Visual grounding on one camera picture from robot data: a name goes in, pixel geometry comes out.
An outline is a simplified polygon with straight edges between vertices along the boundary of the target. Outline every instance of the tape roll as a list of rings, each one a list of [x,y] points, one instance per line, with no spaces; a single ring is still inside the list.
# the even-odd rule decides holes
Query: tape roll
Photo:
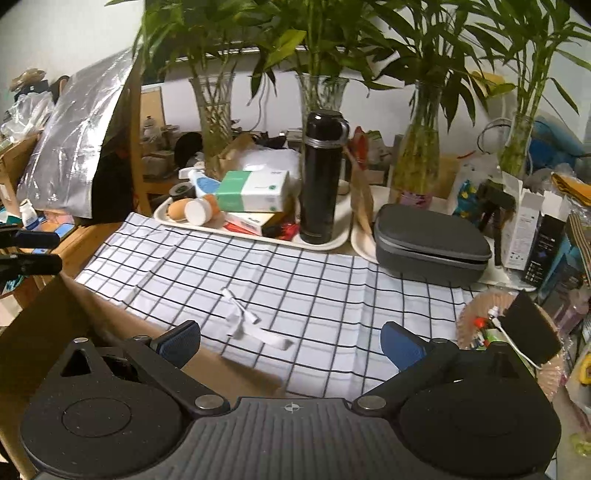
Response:
[[[175,202],[182,199],[194,199],[197,196],[195,194],[195,187],[190,181],[184,181],[175,185],[170,189],[168,194]]]

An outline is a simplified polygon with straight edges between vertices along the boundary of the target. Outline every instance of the checkered tablecloth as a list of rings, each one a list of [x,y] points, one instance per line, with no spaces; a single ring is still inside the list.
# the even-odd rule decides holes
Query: checkered tablecloth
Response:
[[[77,280],[165,328],[196,320],[202,345],[280,377],[292,396],[347,400],[398,373],[380,347],[385,322],[425,339],[454,340],[462,308],[487,288],[435,286],[361,257],[164,227],[136,213]],[[220,295],[224,287],[290,347],[228,337],[232,307]]]

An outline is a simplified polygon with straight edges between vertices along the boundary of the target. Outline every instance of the black mug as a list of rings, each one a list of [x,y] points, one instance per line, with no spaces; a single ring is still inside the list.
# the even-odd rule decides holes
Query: black mug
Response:
[[[343,146],[348,138],[349,124],[340,113],[316,110],[308,115],[300,195],[300,237],[306,243],[321,245],[332,238]]]

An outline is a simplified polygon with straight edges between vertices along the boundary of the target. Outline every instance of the white tray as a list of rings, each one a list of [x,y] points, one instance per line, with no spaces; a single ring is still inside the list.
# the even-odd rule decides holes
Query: white tray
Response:
[[[304,242],[300,235],[296,235],[291,242],[286,240],[277,240],[275,238],[267,238],[264,236],[248,235],[246,233],[236,233],[226,230],[223,226],[226,223],[223,215],[218,215],[213,218],[210,222],[204,226],[194,226],[190,223],[176,222],[172,220],[166,213],[168,206],[172,202],[172,199],[166,200],[160,205],[154,212],[154,219],[162,225],[176,226],[180,228],[187,228],[190,230],[197,230],[200,232],[208,233],[219,233],[220,235],[237,236],[238,238],[247,238],[249,240],[257,240],[259,242],[267,242],[269,244],[286,245],[288,247],[302,248],[305,250],[315,250],[319,252],[326,252],[340,247],[349,239],[349,233],[351,232],[351,196],[350,195],[339,195],[337,197],[337,203],[335,208],[335,224],[333,227],[333,236],[330,242],[322,245],[312,245]]]
[[[389,189],[386,187],[379,187],[376,185],[371,186],[372,194],[374,197],[374,217],[378,213],[378,210],[386,204],[389,196]],[[440,198],[434,198],[431,203],[431,210],[435,212],[445,213],[446,201]],[[491,251],[493,249],[493,241],[487,238],[491,245]],[[358,222],[353,222],[353,229],[351,231],[351,246],[353,249],[368,262],[378,263],[375,258],[375,241],[373,237],[367,235]],[[484,272],[484,275],[479,280],[480,283],[487,285],[493,285],[495,287],[512,288],[514,290],[534,291],[535,287],[522,282],[519,279],[510,278],[503,268],[495,267],[495,259],[491,258],[488,262],[488,266]]]

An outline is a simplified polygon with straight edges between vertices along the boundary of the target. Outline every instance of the thermos lid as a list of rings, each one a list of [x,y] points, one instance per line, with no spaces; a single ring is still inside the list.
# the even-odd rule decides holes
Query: thermos lid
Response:
[[[340,112],[315,110],[308,115],[304,143],[315,148],[339,148],[347,143],[349,124]]]

